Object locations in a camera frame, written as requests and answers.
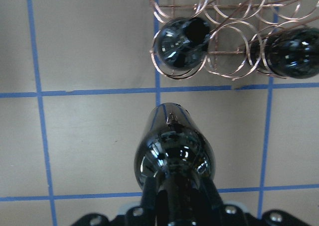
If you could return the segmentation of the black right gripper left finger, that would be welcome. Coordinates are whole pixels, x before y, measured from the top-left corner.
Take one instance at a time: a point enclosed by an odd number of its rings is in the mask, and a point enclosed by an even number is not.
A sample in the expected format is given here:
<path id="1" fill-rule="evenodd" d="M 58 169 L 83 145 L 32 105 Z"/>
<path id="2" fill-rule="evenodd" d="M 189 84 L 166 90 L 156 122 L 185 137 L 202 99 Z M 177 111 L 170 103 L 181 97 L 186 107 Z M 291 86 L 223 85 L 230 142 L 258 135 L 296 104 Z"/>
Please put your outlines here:
<path id="1" fill-rule="evenodd" d="M 141 208 L 143 209 L 143 219 L 145 226 L 158 225 L 158 185 L 154 177 L 147 177 L 143 187 L 141 199 Z"/>

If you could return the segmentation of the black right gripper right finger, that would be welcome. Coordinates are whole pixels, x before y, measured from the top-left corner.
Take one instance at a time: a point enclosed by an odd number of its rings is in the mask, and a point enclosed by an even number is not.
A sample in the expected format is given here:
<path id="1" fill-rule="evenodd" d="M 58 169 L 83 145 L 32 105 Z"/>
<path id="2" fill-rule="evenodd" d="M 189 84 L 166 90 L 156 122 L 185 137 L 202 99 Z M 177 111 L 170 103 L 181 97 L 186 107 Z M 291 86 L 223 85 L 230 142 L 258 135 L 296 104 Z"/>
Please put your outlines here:
<path id="1" fill-rule="evenodd" d="M 206 226 L 221 226 L 221 208 L 223 201 L 209 177 L 201 178 L 200 191 L 203 194 L 204 209 L 202 210 Z"/>

